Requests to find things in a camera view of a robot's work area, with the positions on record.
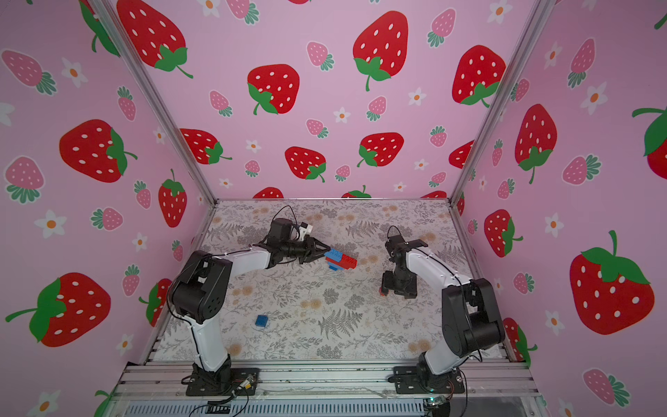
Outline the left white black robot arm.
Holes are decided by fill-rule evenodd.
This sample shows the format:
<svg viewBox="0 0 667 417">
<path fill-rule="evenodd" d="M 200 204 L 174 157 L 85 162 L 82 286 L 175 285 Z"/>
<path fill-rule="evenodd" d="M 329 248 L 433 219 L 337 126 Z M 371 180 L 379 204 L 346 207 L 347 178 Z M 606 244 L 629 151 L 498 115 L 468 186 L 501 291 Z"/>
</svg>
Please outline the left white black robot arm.
<svg viewBox="0 0 667 417">
<path fill-rule="evenodd" d="M 310 236 L 307 228 L 304 222 L 278 218 L 272 220 L 267 235 L 248 248 L 223 254 L 197 250 L 189 257 L 168 292 L 168 308 L 175 318 L 188 324 L 196 347 L 197 359 L 188 383 L 196 394 L 221 394 L 232 385 L 231 356 L 220 329 L 230 280 L 285 261 L 303 264 L 323 258 L 331 247 Z"/>
</svg>

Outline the red 2x4 brick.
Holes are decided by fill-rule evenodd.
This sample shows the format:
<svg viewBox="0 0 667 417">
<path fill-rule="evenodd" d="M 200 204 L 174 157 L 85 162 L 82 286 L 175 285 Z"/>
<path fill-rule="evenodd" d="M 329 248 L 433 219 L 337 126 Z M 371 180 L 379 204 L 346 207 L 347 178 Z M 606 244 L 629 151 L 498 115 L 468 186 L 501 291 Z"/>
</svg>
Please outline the red 2x4 brick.
<svg viewBox="0 0 667 417">
<path fill-rule="evenodd" d="M 357 267 L 357 264 L 358 264 L 357 260 L 348 255 L 342 255 L 339 262 L 339 265 L 343 269 L 355 269 Z"/>
</svg>

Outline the right aluminium corner post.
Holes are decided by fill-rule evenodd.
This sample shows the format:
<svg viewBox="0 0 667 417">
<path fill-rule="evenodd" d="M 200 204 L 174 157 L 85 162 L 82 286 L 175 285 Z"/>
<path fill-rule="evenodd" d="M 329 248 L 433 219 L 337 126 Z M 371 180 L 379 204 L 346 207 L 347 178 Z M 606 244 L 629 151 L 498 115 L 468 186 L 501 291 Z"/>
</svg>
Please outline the right aluminium corner post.
<svg viewBox="0 0 667 417">
<path fill-rule="evenodd" d="M 531 57 L 536 43 L 540 39 L 541 33 L 548 23 L 552 10 L 555 7 L 555 3 L 554 0 L 540 0 L 534 3 L 516 48 L 507 64 L 507 70 L 505 71 L 503 80 L 500 82 L 500 88 L 496 92 L 495 99 L 493 99 L 491 107 L 483 119 L 483 123 L 475 138 L 472 150 L 465 162 L 464 169 L 461 172 L 460 179 L 456 183 L 453 194 L 449 198 L 449 207 L 451 209 L 455 209 L 456 204 L 460 200 L 467 183 L 472 176 L 472 170 L 477 167 L 486 146 L 491 141 L 493 131 L 500 121 L 501 113 L 509 101 L 512 86 L 519 81 L 519 77 L 521 76 L 528 59 Z"/>
</svg>

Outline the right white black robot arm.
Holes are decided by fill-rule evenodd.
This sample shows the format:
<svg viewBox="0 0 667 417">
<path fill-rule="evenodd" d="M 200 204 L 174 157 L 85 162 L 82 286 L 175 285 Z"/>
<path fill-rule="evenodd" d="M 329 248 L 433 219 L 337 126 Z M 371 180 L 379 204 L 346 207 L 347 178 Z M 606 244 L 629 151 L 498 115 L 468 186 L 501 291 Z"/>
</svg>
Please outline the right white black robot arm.
<svg viewBox="0 0 667 417">
<path fill-rule="evenodd" d="M 502 344 L 505 328 L 493 286 L 449 267 L 420 240 L 389 236 L 385 243 L 393 270 L 383 273 L 380 293 L 406 299 L 418 295 L 420 278 L 441 295 L 443 340 L 420 355 L 416 373 L 428 390 L 462 376 L 459 368 L 474 354 Z"/>
</svg>

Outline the light blue 2x4 brick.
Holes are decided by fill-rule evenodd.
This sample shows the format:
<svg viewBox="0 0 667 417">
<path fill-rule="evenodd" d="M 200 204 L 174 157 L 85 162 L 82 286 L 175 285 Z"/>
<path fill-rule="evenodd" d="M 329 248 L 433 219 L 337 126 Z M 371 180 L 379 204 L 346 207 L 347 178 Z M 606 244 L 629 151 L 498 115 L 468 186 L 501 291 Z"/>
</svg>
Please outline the light blue 2x4 brick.
<svg viewBox="0 0 667 417">
<path fill-rule="evenodd" d="M 325 257 L 326 257 L 326 259 L 328 259 L 332 262 L 341 262 L 341 260 L 343 258 L 343 254 L 342 254 L 342 252 L 340 252 L 338 250 L 329 250 L 325 254 Z"/>
</svg>

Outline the aluminium front rail frame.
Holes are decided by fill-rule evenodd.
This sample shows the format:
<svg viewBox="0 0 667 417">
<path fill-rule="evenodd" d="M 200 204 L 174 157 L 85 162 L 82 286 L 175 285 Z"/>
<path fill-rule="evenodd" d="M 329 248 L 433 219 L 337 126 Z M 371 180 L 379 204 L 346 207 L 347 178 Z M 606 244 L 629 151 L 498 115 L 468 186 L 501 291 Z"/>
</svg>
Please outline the aluminium front rail frame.
<svg viewBox="0 0 667 417">
<path fill-rule="evenodd" d="M 547 416 L 527 366 L 468 361 L 465 394 L 398 394 L 387 378 L 414 361 L 238 361 L 259 368 L 253 396 L 186 396 L 184 362 L 128 366 L 104 416 Z"/>
</svg>

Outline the aluminium corner post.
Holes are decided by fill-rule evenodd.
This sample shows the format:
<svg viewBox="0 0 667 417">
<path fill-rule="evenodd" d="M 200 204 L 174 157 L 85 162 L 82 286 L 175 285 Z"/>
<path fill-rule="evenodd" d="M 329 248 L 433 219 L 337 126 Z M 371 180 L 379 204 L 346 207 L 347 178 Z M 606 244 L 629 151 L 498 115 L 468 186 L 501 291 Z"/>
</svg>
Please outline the aluminium corner post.
<svg viewBox="0 0 667 417">
<path fill-rule="evenodd" d="M 118 48 L 123 62 L 125 62 L 137 82 L 158 123 L 160 123 L 177 154 L 187 167 L 189 175 L 197 185 L 207 205 L 215 207 L 217 205 L 217 198 L 210 188 L 208 181 L 205 179 L 203 172 L 201 172 L 194 156 L 191 155 L 184 136 L 163 101 L 159 89 L 152 81 L 150 74 L 147 73 L 144 62 L 140 59 L 130 38 L 125 33 L 116 13 L 115 2 L 93 0 L 90 1 L 90 4 L 100 18 L 102 26 L 106 29 L 110 39 L 116 45 L 116 48 Z"/>
<path fill-rule="evenodd" d="M 555 3 L 554 0 L 540 0 L 534 3 L 516 48 L 507 64 L 507 70 L 505 71 L 503 80 L 500 82 L 500 88 L 496 92 L 495 99 L 493 99 L 491 107 L 483 119 L 483 123 L 475 138 L 472 150 L 465 162 L 464 169 L 461 172 L 460 179 L 456 183 L 453 194 L 449 198 L 449 207 L 451 209 L 455 209 L 456 204 L 460 200 L 467 183 L 472 176 L 472 170 L 477 167 L 486 146 L 491 141 L 493 131 L 500 121 L 501 113 L 509 101 L 512 86 L 519 81 L 519 77 L 521 76 L 528 59 L 531 57 L 536 43 L 540 39 L 541 33 L 548 23 L 552 10 L 555 7 Z"/>
</svg>

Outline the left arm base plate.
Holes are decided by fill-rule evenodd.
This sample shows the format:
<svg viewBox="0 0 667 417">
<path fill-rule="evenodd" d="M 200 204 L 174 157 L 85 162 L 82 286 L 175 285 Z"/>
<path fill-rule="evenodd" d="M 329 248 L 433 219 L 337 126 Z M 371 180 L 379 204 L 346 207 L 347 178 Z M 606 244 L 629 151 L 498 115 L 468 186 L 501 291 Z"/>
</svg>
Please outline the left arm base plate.
<svg viewBox="0 0 667 417">
<path fill-rule="evenodd" d="M 259 368 L 221 368 L 205 371 L 196 364 L 181 380 L 186 396 L 253 396 L 259 382 Z"/>
</svg>

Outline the left aluminium corner post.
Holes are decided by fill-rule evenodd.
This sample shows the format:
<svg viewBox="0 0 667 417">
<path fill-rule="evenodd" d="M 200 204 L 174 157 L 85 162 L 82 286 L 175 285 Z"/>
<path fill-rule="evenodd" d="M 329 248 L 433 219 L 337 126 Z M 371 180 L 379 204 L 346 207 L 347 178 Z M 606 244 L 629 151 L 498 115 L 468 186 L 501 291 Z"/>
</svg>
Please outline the left aluminium corner post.
<svg viewBox="0 0 667 417">
<path fill-rule="evenodd" d="M 197 185 L 207 205 L 215 207 L 217 205 L 217 198 L 210 188 L 208 181 L 205 179 L 203 172 L 201 172 L 194 156 L 191 155 L 184 136 L 163 101 L 159 89 L 152 81 L 150 74 L 147 73 L 144 62 L 140 59 L 130 38 L 125 33 L 116 13 L 115 2 L 93 0 L 90 1 L 90 4 L 100 18 L 102 26 L 106 29 L 110 39 L 116 45 L 116 48 L 118 48 L 123 62 L 125 62 L 137 82 L 158 123 L 160 123 L 177 154 L 187 167 L 189 175 Z"/>
</svg>

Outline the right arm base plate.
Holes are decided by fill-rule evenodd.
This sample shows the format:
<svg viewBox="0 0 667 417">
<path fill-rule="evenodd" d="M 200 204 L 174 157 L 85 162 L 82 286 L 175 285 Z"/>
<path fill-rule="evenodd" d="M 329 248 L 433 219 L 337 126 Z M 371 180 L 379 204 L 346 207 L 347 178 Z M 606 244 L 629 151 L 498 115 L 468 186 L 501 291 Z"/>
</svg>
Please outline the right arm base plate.
<svg viewBox="0 0 667 417">
<path fill-rule="evenodd" d="M 432 374 L 422 366 L 394 367 L 387 378 L 398 394 L 465 394 L 462 373 L 455 369 L 442 375 Z"/>
</svg>

